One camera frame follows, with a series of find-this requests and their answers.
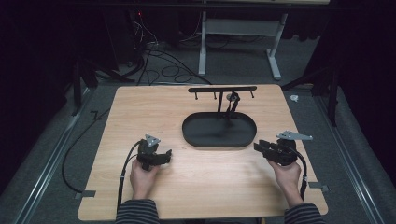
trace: silver metal clip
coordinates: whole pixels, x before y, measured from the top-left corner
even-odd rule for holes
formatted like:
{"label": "silver metal clip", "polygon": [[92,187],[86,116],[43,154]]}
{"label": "silver metal clip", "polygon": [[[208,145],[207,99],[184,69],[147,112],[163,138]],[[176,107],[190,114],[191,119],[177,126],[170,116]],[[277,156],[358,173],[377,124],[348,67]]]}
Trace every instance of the silver metal clip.
{"label": "silver metal clip", "polygon": [[278,134],[276,137],[288,140],[314,140],[314,137],[312,137],[311,135],[308,136],[299,133],[293,133],[291,131],[285,131]]}
{"label": "silver metal clip", "polygon": [[151,136],[151,135],[149,135],[147,133],[146,133],[146,141],[148,142],[148,146],[149,147],[152,147],[152,146],[154,146],[156,144],[159,144],[161,142],[160,139],[158,139],[158,138],[156,138],[154,136]]}

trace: gray carpet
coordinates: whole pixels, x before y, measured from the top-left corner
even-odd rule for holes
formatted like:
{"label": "gray carpet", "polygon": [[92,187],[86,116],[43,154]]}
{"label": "gray carpet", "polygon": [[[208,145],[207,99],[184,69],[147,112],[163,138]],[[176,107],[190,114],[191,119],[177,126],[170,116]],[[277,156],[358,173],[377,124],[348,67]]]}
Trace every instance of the gray carpet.
{"label": "gray carpet", "polygon": [[[269,63],[263,54],[265,49],[271,46],[272,40],[264,38],[250,42],[251,39],[252,37],[250,39],[236,37],[237,41],[235,40],[221,49],[216,49],[216,47],[222,46],[224,42],[209,42],[209,46],[213,48],[207,51],[205,78],[213,84],[275,83],[283,85],[303,74],[317,44],[316,40],[305,42],[299,42],[296,39],[282,40],[276,53],[282,80],[274,81],[271,77]],[[178,48],[173,48],[161,44],[158,49],[172,54],[192,71],[198,70],[199,47],[180,45]],[[169,65],[172,64],[163,59],[149,57],[147,69],[161,73],[162,69]],[[175,71],[176,68],[167,68],[164,73],[171,76]],[[147,85],[155,77],[154,72],[148,72],[148,75],[144,74],[141,79],[142,84]],[[175,82],[175,77],[160,76],[157,81],[162,84]],[[193,77],[188,82],[204,83],[197,77]],[[99,87],[92,90],[92,98],[81,112],[77,126],[67,142],[67,147],[73,147],[65,164],[66,178],[77,189],[84,189],[87,183],[94,156],[106,125],[106,116],[96,121],[79,140],[77,139],[92,124],[94,114],[91,111],[98,111],[98,114],[101,114],[111,107],[114,94],[120,85],[124,84],[100,80]],[[326,118],[318,109],[318,103],[311,96],[309,88],[309,86],[303,86],[300,89],[284,91],[284,94],[299,132],[314,136],[314,141],[306,141],[304,146],[318,181],[330,189],[324,192],[326,202],[329,205],[329,213],[324,218],[328,223],[371,223],[350,181],[346,168],[341,162],[337,145],[332,137],[332,129],[329,128]],[[298,103],[290,100],[292,94],[299,95]],[[68,104],[48,125],[5,193],[1,196],[0,223],[13,223],[34,188],[51,151],[55,148],[63,130],[71,119],[71,113],[74,109],[71,93],[68,94],[68,98]],[[337,131],[342,135],[349,153],[355,159],[368,190],[374,196],[374,201],[384,222],[392,223],[396,220],[395,189],[362,135],[359,124],[350,113],[342,91],[339,92],[338,102],[336,111]],[[75,195],[76,193],[63,182],[61,165],[59,164],[30,219],[30,223],[82,223],[77,217],[80,200],[75,199]],[[270,224],[283,223],[283,218],[268,217],[266,221]]]}

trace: cable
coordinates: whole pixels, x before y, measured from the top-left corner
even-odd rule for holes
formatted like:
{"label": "cable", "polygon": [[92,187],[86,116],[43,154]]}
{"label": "cable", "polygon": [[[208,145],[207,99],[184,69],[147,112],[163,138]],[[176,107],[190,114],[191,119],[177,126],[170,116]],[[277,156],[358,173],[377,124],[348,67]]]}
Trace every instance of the cable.
{"label": "cable", "polygon": [[[167,68],[176,68],[177,71],[173,75],[166,75],[164,70],[167,69]],[[185,72],[187,72],[187,74],[180,74],[180,70],[184,70]],[[190,81],[192,79],[192,75],[189,73],[189,71],[187,69],[183,68],[183,67],[177,66],[177,64],[166,66],[165,68],[163,68],[161,73],[165,77],[174,77],[174,81],[176,83],[186,83],[186,82],[188,82],[188,81]]]}
{"label": "cable", "polygon": [[107,75],[118,79],[119,81],[122,82],[134,82],[134,79],[129,79],[127,77],[123,77],[121,75],[119,75],[118,73],[114,72],[113,70],[108,70],[107,68],[103,67],[102,65],[100,65],[99,63],[94,63],[88,59],[84,59],[84,58],[80,58],[84,63],[90,65],[91,67],[93,67],[96,70],[101,70],[103,72],[105,72]]}
{"label": "cable", "polygon": [[[139,70],[141,70],[144,67],[144,65],[145,65],[145,60],[143,59],[142,56],[140,56],[138,61],[137,61],[136,67],[133,70],[131,70],[130,72],[127,72],[124,75],[120,75],[120,76],[121,77],[125,77],[125,78],[130,77],[130,76],[136,74]],[[118,78],[108,77],[108,74],[106,74],[106,73],[105,74],[107,76],[103,76],[103,75],[98,74],[98,73],[95,73],[95,74],[96,74],[97,77],[99,77],[101,79],[104,79],[104,80],[119,80]]]}
{"label": "cable", "polygon": [[[219,46],[219,47],[212,47],[212,46],[210,46],[209,45],[209,39],[210,39],[210,37],[224,37],[225,38],[225,43],[223,44],[223,45],[221,45],[221,46]],[[230,43],[230,37],[228,36],[228,35],[226,35],[226,36],[223,36],[223,35],[209,35],[208,36],[208,39],[207,39],[207,41],[206,41],[206,46],[208,47],[208,48],[210,48],[210,49],[223,49],[223,48],[225,48],[229,43]]]}
{"label": "cable", "polygon": [[182,44],[184,46],[187,46],[187,47],[200,46],[201,45],[201,40],[196,40],[195,38],[192,38],[192,39],[184,41],[184,42],[180,42],[180,44]]}
{"label": "cable", "polygon": [[232,35],[230,37],[230,41],[236,42],[236,43],[253,43],[253,42],[256,42],[256,41],[259,41],[259,40],[262,40],[265,38],[265,35],[253,35],[255,37],[252,40],[241,40],[241,39],[233,38],[233,36],[237,36],[237,35]]}
{"label": "cable", "polygon": [[146,30],[149,34],[151,34],[151,35],[154,37],[155,43],[156,43],[156,45],[158,45],[157,36],[155,36],[155,35],[145,26],[145,23],[143,23],[142,12],[141,12],[140,10],[138,10],[137,15],[138,15],[139,18],[140,18],[140,23],[141,23],[141,25],[143,26],[143,28],[145,28],[145,30]]}
{"label": "cable", "polygon": [[199,14],[198,23],[197,23],[197,26],[195,27],[195,31],[192,33],[192,35],[186,39],[179,40],[179,42],[185,42],[185,41],[188,41],[188,40],[191,40],[191,39],[194,39],[194,38],[200,36],[200,35],[196,35],[196,33],[198,31],[199,25],[201,24],[201,18],[202,18],[202,12]]}
{"label": "cable", "polygon": [[62,161],[62,179],[63,179],[63,181],[64,181],[64,183],[66,184],[66,186],[67,187],[69,187],[71,190],[73,190],[74,192],[76,192],[76,193],[82,193],[82,191],[83,190],[81,190],[81,189],[77,189],[77,188],[75,188],[75,187],[73,187],[68,181],[67,181],[67,179],[66,179],[66,176],[65,176],[65,174],[64,174],[64,166],[65,166],[65,164],[66,164],[66,159],[67,159],[67,156],[69,155],[69,153],[70,153],[70,151],[71,151],[71,149],[73,148],[73,146],[78,142],[78,140],[82,137],[82,135],[84,135],[84,133],[85,132],[87,132],[91,127],[92,127],[92,125],[97,121],[97,120],[99,120],[99,119],[101,119],[102,118],[102,116],[104,116],[108,111],[110,110],[110,108],[109,109],[107,109],[105,112],[103,112],[99,117],[97,117],[80,135],[79,135],[79,137],[73,142],[73,144],[67,149],[67,151],[66,151],[66,153],[65,153],[65,155],[64,155],[64,159],[63,159],[63,161]]}
{"label": "cable", "polygon": [[121,200],[122,200],[122,189],[123,189],[123,181],[125,178],[125,173],[126,173],[126,166],[128,165],[129,161],[131,160],[131,158],[135,157],[136,155],[133,155],[131,157],[132,152],[134,151],[134,148],[137,147],[138,145],[140,145],[142,143],[142,140],[136,142],[134,144],[134,146],[131,148],[131,150],[128,153],[128,156],[126,157],[125,163],[122,167],[122,171],[121,171],[121,176],[120,176],[120,184],[119,184],[119,197],[117,199],[117,211],[119,211],[120,205],[121,205]]}
{"label": "cable", "polygon": [[[155,73],[157,75],[152,81],[149,80],[149,72]],[[148,85],[149,86],[151,86],[156,80],[158,80],[158,78],[160,78],[160,74],[155,70],[147,70],[146,74],[148,75]]]}
{"label": "cable", "polygon": [[140,73],[140,77],[139,77],[139,79],[138,79],[137,82],[136,82],[136,86],[138,86],[138,85],[140,84],[140,82],[141,82],[141,80],[142,80],[142,76],[143,76],[143,74],[146,72],[146,69],[147,69],[148,64],[149,64],[149,55],[150,55],[150,53],[151,53],[151,51],[152,51],[152,48],[153,48],[153,46],[151,46],[150,50],[148,51],[148,55],[147,55],[147,57],[146,57],[145,66],[144,66],[144,68],[143,68],[142,73]]}
{"label": "cable", "polygon": [[143,33],[143,27],[139,24],[139,22],[137,22],[137,21],[134,21],[134,24],[135,25],[137,25],[137,27],[138,28],[140,28],[140,29],[136,29],[136,32],[134,32],[134,35],[137,35],[137,33],[139,32],[139,30],[141,30],[141,34],[140,34],[140,43],[142,43],[143,42],[143,36],[144,36],[144,33]]}
{"label": "cable", "polygon": [[304,200],[305,189],[306,189],[307,182],[308,182],[308,177],[307,177],[307,175],[306,175],[306,172],[307,172],[307,171],[306,171],[306,162],[305,162],[305,159],[304,159],[303,155],[301,155],[301,153],[298,152],[297,150],[295,150],[294,148],[289,147],[289,146],[285,146],[285,145],[283,145],[283,147],[286,147],[288,150],[290,150],[291,152],[293,152],[294,154],[296,154],[297,157],[300,158],[301,162],[303,163],[303,182],[301,183],[301,187],[300,187],[300,196],[301,196],[301,198]]}
{"label": "cable", "polygon": [[[201,79],[201,80],[202,80],[203,82],[205,82],[206,84],[212,85],[212,83],[211,83],[210,81],[208,81],[207,79],[205,79],[205,78],[203,78],[203,77],[200,77],[200,76],[196,75],[194,72],[192,72],[192,71],[190,70],[190,68],[189,68],[186,64],[184,64],[183,62],[181,62],[181,61],[180,61],[179,59],[177,59],[175,56],[173,56],[173,55],[171,55],[171,54],[169,54],[169,53],[166,53],[166,52],[164,52],[164,51],[160,51],[160,50],[153,50],[152,52],[160,52],[162,55],[166,55],[166,56],[168,56],[168,57],[171,57],[172,59],[174,59],[174,60],[176,60],[178,63],[180,63],[180,64],[183,66],[183,67],[180,67],[180,68],[187,70],[191,76],[198,77],[199,79]],[[155,54],[151,54],[151,55],[154,56],[154,57],[158,57],[158,58],[164,59],[164,60],[166,60],[166,61],[168,61],[168,62],[171,62],[170,60],[165,59],[164,57],[160,57],[160,56],[157,56],[157,55],[155,55]]]}

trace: hand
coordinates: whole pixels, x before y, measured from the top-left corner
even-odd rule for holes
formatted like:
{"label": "hand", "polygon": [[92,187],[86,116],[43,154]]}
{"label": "hand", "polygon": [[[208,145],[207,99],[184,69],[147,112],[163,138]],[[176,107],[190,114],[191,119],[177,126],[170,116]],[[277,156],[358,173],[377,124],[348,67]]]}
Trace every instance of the hand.
{"label": "hand", "polygon": [[298,190],[298,180],[301,173],[301,167],[297,162],[293,162],[287,166],[281,166],[276,162],[269,161],[275,171],[276,183],[280,186],[283,194],[288,201],[289,208],[304,203]]}
{"label": "hand", "polygon": [[153,166],[150,171],[145,171],[139,161],[132,161],[132,171],[129,176],[132,189],[134,190],[132,199],[147,199],[159,170],[160,166]]}

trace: wooden tabletop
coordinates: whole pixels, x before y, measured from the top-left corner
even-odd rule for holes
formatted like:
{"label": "wooden tabletop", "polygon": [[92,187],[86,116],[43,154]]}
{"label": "wooden tabletop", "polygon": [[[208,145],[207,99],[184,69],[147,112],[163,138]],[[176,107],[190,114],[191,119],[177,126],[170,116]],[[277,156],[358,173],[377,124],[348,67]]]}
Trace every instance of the wooden tabletop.
{"label": "wooden tabletop", "polygon": [[[256,122],[253,142],[258,143],[259,139],[275,142],[278,133],[298,132],[280,87],[256,86],[254,98],[249,91],[238,92],[241,100],[236,108]],[[188,92],[190,87],[118,89],[86,187],[94,190],[95,195],[82,199],[79,219],[115,219],[122,165],[131,147],[146,133],[161,139],[157,153],[168,149],[173,152],[171,162],[158,173],[150,194],[160,218],[283,216],[288,207],[286,200],[276,184],[273,169],[253,149],[253,143],[238,148],[199,148],[184,140],[183,120],[195,112],[215,112],[219,102],[213,93],[198,93],[195,100],[195,95]],[[228,102],[223,101],[222,111],[227,106]],[[296,143],[307,162],[309,182],[316,182],[302,141]],[[131,198],[132,187],[129,178],[125,178],[122,200]],[[321,214],[328,211],[320,189],[308,187],[305,201],[316,204]]]}

